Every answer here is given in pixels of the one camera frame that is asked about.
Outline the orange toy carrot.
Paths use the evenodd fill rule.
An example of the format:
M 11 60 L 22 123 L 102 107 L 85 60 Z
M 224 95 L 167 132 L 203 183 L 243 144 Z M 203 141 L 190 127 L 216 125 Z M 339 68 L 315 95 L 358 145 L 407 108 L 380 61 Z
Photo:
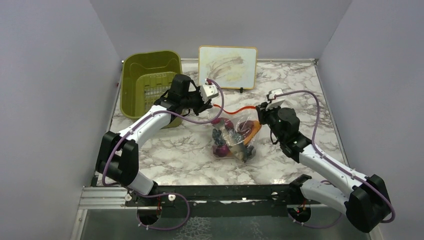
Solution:
M 253 120 L 253 121 L 254 121 L 254 129 L 252 130 L 251 134 L 247 138 L 244 138 L 243 143 L 245 145 L 247 145 L 255 137 L 255 135 L 260 131 L 262 127 L 262 125 L 260 124 L 258 120 Z

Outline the small magenta toy piece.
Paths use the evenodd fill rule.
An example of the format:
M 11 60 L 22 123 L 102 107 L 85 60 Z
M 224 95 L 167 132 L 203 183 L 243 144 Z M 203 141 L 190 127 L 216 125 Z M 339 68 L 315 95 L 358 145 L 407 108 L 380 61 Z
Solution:
M 233 122 L 226 117 L 219 117 L 211 122 L 214 128 L 221 129 L 225 127 L 228 130 L 234 129 Z

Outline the clear zip bag orange zipper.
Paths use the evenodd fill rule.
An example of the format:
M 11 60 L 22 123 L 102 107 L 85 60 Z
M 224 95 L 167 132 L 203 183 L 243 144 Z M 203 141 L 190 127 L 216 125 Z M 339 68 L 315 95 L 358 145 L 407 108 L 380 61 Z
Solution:
M 233 158 L 246 163 L 255 157 L 254 141 L 262 125 L 254 106 L 243 106 L 235 111 L 224 109 L 211 125 L 211 151 L 215 158 Z

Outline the black toy grape bunch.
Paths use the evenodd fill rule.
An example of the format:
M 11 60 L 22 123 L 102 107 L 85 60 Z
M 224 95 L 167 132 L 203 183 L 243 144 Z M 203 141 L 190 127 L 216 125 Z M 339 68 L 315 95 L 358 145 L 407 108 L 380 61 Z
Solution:
M 214 141 L 214 145 L 216 146 L 225 146 L 227 144 L 224 134 L 221 130 L 213 128 L 212 129 L 212 139 Z

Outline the grey toy fish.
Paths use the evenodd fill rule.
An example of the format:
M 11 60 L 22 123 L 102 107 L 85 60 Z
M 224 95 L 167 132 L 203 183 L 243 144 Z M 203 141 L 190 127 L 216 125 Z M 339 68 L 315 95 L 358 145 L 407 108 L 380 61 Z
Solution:
M 224 138 L 226 140 L 226 145 L 228 146 L 230 152 L 238 159 L 242 159 L 242 151 L 245 149 L 245 144 L 243 137 L 238 134 L 234 129 L 226 129 L 223 127 L 221 129 Z

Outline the olive green plastic bin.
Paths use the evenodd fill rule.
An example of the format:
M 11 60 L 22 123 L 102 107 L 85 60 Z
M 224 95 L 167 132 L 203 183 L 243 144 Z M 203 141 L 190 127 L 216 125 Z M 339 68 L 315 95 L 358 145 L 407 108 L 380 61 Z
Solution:
M 133 122 L 140 119 L 182 72 L 180 55 L 172 50 L 130 55 L 122 64 L 121 113 Z

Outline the pink purple toy onion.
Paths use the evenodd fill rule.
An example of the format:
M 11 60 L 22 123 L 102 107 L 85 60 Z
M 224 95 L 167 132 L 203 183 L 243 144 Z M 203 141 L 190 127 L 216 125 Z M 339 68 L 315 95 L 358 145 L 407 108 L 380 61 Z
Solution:
M 226 144 L 224 144 L 224 145 L 213 145 L 212 146 L 212 153 L 217 158 L 227 157 L 230 152 L 231 151 Z

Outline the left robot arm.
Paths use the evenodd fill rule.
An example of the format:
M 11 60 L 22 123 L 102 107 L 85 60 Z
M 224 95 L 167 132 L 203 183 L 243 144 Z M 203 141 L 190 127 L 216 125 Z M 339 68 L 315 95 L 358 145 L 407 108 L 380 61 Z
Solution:
M 187 75 L 176 74 L 170 88 L 154 101 L 150 110 L 129 127 L 119 131 L 108 131 L 101 139 L 95 170 L 115 184 L 138 192 L 138 199 L 144 205 L 157 200 L 155 182 L 139 170 L 139 148 L 159 130 L 176 118 L 185 119 L 183 111 L 196 115 L 212 107 L 212 99 L 220 94 L 213 80 L 195 85 Z

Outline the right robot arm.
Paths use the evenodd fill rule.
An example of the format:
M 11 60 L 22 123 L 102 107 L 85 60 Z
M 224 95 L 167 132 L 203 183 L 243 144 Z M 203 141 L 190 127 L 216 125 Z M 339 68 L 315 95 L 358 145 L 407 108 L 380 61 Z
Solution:
M 308 175 L 301 175 L 290 183 L 289 199 L 300 204 L 304 200 L 317 201 L 342 215 L 359 231 L 369 233 L 380 223 L 394 219 L 384 180 L 378 175 L 364 175 L 341 164 L 300 130 L 300 119 L 292 108 L 272 107 L 263 102 L 255 107 L 259 123 L 267 125 L 282 152 L 290 159 L 309 167 L 330 182 L 324 185 Z

